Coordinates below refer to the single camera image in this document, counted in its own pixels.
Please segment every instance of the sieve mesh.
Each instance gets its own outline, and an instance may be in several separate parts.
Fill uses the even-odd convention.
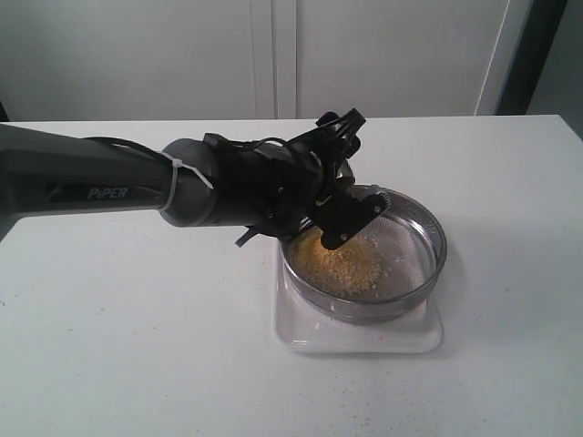
[[[377,218],[363,229],[355,238],[365,242],[365,247],[373,253],[380,274],[375,275],[374,285],[367,290],[359,290],[350,297],[339,290],[332,290],[329,280],[337,273],[333,269],[318,271],[318,279],[311,272],[302,271],[302,264],[297,257],[302,256],[295,250],[294,243],[289,247],[288,262],[295,273],[304,281],[321,291],[336,297],[355,301],[387,300],[402,296],[423,285],[435,270],[435,256],[422,233],[412,224],[392,215]]]

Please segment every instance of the sieve rim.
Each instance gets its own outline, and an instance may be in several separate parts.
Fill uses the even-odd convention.
[[[357,189],[357,190],[359,190],[359,189],[362,190],[362,189],[367,189],[367,188],[368,188],[368,186],[366,186],[366,185],[355,185],[353,187],[353,189]],[[432,273],[428,276],[428,278],[421,285],[415,287],[414,289],[409,290],[403,294],[392,296],[391,298],[379,299],[379,300],[350,300],[350,299],[346,299],[346,298],[340,298],[338,296],[334,296],[331,293],[328,293],[326,291],[323,291],[323,290],[320,290],[320,289],[314,287],[312,284],[310,284],[307,280],[303,279],[295,271],[295,269],[292,267],[291,263],[288,261],[288,256],[287,256],[288,248],[293,243],[293,241],[294,241],[294,239],[293,239],[291,241],[282,242],[281,255],[282,255],[283,260],[284,260],[285,268],[291,273],[294,280],[299,281],[304,287],[309,287],[310,289],[312,289],[316,293],[321,294],[326,298],[332,298],[336,301],[344,302],[344,303],[351,304],[351,305],[356,304],[356,305],[363,305],[363,306],[386,305],[386,304],[396,303],[396,302],[401,301],[401,300],[407,300],[408,298],[412,298],[416,294],[423,292],[427,287],[430,287],[431,284],[433,284],[437,281],[437,278],[441,274],[441,271],[443,270],[444,265],[445,265],[445,261],[447,259],[447,238],[445,236],[444,229],[442,228],[441,224],[439,223],[439,220],[437,220],[435,215],[429,209],[427,209],[424,205],[422,205],[420,202],[418,202],[414,198],[410,198],[409,196],[407,196],[399,191],[395,191],[395,190],[392,190],[389,188],[381,188],[381,190],[386,192],[390,197],[395,196],[395,197],[401,198],[402,200],[409,202],[409,203],[412,203],[416,207],[420,208],[423,211],[423,213],[430,219],[430,221],[432,222],[432,225],[435,227],[435,232],[437,233],[438,238],[442,244],[441,244],[441,249],[439,250],[439,253],[435,253],[435,245],[431,245],[430,248],[427,248],[427,250],[433,251],[434,255],[435,255],[435,268],[433,269]],[[382,217],[384,219],[392,219],[392,218],[399,218],[400,216],[398,214],[392,212],[391,209],[389,208],[386,212],[381,214],[380,217]],[[406,227],[409,232],[412,232],[412,233],[414,232],[415,234],[419,235],[423,240],[426,240],[426,238],[424,238],[424,236],[422,235],[422,232],[419,229],[415,229],[411,226],[406,226],[403,223],[400,223],[398,221],[395,221],[395,223],[399,224],[400,226]],[[311,221],[307,220],[306,222],[303,223],[303,226],[301,228],[301,232],[300,232],[300,234],[298,234],[298,236],[301,235],[304,231],[311,229],[313,226],[314,226],[314,224]],[[424,232],[426,231],[425,227],[423,227],[421,225],[419,225],[419,227]]]

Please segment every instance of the metal bowl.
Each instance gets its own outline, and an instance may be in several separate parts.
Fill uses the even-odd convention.
[[[366,189],[356,186],[352,191],[358,198]],[[427,299],[444,267],[447,242],[435,216],[404,194],[384,191],[391,207],[359,234],[374,242],[383,270],[372,299],[346,299],[318,290],[294,268],[295,240],[281,244],[286,282],[337,320],[363,324],[395,319]]]

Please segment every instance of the white wall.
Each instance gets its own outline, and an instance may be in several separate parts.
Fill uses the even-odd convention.
[[[583,137],[583,3],[563,14],[538,80],[529,114],[560,114]]]
[[[13,120],[254,118],[254,87],[249,1],[0,5],[0,99]]]
[[[13,120],[493,113],[530,0],[5,0]]]

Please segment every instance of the yellow powder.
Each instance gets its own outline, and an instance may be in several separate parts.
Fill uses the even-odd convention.
[[[340,298],[374,296],[381,276],[380,260],[364,237],[356,236],[337,250],[322,246],[322,231],[314,227],[301,234],[291,247],[291,265],[316,289]]]

